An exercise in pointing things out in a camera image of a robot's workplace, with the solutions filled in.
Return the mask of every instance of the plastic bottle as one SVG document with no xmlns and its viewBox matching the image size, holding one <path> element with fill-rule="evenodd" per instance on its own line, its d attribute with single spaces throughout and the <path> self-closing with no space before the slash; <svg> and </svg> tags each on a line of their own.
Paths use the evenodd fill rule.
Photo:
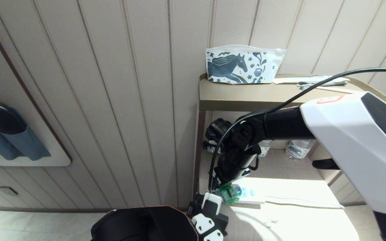
<svg viewBox="0 0 386 241">
<path fill-rule="evenodd" d="M 261 142 L 259 142 L 259 146 L 262 151 L 262 153 L 259 154 L 259 158 L 265 157 L 268 154 L 268 151 L 271 148 L 272 143 L 273 143 L 273 140 L 262 140 Z"/>
<path fill-rule="evenodd" d="M 288 144 L 287 149 L 285 149 L 285 154 L 289 158 L 303 159 L 309 150 L 311 150 L 314 143 L 314 140 L 292 140 L 290 144 Z"/>
</svg>

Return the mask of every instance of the floor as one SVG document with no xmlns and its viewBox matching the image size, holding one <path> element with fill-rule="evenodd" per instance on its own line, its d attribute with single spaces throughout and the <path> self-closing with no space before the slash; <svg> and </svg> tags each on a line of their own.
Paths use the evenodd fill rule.
<svg viewBox="0 0 386 241">
<path fill-rule="evenodd" d="M 369 206 L 346 207 L 345 212 L 360 241 L 382 241 Z M 0 211 L 0 240 L 89 241 L 90 228 L 103 215 Z"/>
</svg>

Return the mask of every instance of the wall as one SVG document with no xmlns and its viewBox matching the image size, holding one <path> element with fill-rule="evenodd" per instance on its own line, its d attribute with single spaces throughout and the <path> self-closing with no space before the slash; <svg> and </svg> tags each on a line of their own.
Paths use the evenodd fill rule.
<svg viewBox="0 0 386 241">
<path fill-rule="evenodd" d="M 0 167 L 20 193 L 0 207 L 186 207 L 204 49 L 287 48 L 282 73 L 384 67 L 386 0 L 0 0 L 0 40 L 73 156 Z M 386 93 L 386 74 L 356 77 Z"/>
</svg>

